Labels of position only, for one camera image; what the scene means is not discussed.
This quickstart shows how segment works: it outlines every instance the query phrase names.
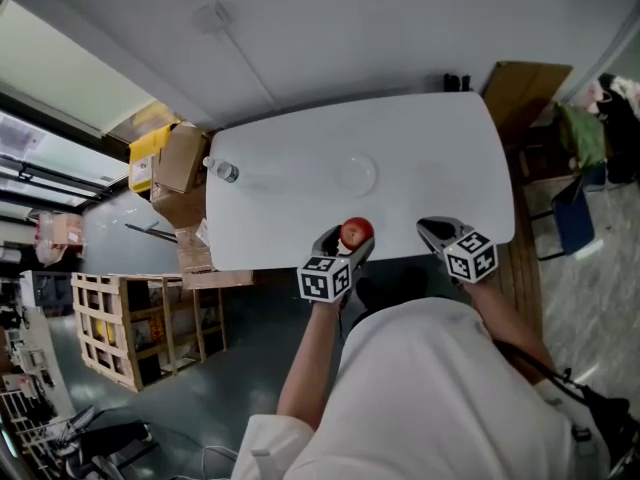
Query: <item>white shirt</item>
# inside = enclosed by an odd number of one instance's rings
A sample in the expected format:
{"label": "white shirt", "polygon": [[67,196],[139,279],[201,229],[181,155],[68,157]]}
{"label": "white shirt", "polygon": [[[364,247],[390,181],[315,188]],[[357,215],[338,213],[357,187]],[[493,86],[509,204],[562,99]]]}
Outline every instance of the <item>white shirt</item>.
{"label": "white shirt", "polygon": [[317,432],[253,416],[232,480],[570,479],[573,422],[594,433],[605,478],[608,452],[588,410],[548,381],[533,388],[472,308],[421,299],[351,332]]}

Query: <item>wall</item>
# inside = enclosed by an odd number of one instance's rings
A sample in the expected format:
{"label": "wall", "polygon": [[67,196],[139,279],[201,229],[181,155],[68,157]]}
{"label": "wall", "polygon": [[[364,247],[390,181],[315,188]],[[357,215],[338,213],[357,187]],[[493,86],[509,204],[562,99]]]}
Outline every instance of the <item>wall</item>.
{"label": "wall", "polygon": [[[233,45],[193,12],[216,0],[16,0],[197,124],[268,112]],[[498,60],[567,63],[572,92],[637,0],[218,0],[231,34],[282,107],[371,91],[481,88]]]}
{"label": "wall", "polygon": [[633,37],[607,72],[640,82],[640,33]]}
{"label": "wall", "polygon": [[35,243],[36,228],[22,224],[0,221],[0,245],[2,242],[19,244]]}

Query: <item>blue chair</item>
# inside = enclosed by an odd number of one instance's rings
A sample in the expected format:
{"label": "blue chair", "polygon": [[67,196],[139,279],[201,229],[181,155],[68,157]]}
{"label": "blue chair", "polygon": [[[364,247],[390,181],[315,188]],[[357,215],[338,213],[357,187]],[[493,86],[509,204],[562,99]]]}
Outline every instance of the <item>blue chair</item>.
{"label": "blue chair", "polygon": [[539,261],[552,260],[573,254],[589,244],[596,236],[587,198],[582,190],[584,178],[576,178],[551,201],[551,210],[531,217],[531,220],[553,215],[562,252],[538,258]]}

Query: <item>wooden crate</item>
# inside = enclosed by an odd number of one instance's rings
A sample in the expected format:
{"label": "wooden crate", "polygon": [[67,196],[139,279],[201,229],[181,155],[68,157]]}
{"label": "wooden crate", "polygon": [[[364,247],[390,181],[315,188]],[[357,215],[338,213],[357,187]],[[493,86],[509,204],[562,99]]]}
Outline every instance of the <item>wooden crate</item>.
{"label": "wooden crate", "polygon": [[[222,290],[184,290],[179,275],[90,276],[74,273],[71,281],[82,359],[98,373],[132,391],[144,388],[204,362],[207,342],[218,337],[227,349]],[[172,302],[178,291],[184,300]],[[160,297],[154,305],[153,294]],[[201,306],[215,305],[216,322],[203,329]],[[175,336],[172,316],[192,311],[195,332]],[[140,329],[147,342],[136,345]],[[176,358],[176,348],[191,345],[196,357]]]}

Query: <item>cardboard box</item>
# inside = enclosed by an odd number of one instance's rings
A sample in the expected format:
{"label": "cardboard box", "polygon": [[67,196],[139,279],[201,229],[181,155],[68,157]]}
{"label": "cardboard box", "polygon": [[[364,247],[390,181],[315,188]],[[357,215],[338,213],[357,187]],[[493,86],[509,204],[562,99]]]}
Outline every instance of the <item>cardboard box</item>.
{"label": "cardboard box", "polygon": [[206,215],[206,185],[199,185],[186,194],[174,192],[153,183],[151,205],[175,228],[197,226]]}
{"label": "cardboard box", "polygon": [[185,272],[182,284],[187,290],[206,288],[232,288],[255,284],[253,270],[228,270],[225,272]]}
{"label": "cardboard box", "polygon": [[176,229],[178,240],[178,264],[180,272],[203,272],[215,270],[209,246],[198,236],[199,224]]}
{"label": "cardboard box", "polygon": [[71,213],[53,216],[53,243],[82,245],[82,217]]}
{"label": "cardboard box", "polygon": [[153,183],[180,193],[196,185],[196,175],[203,170],[202,158],[208,140],[202,131],[180,124],[169,134],[167,144],[156,155]]}

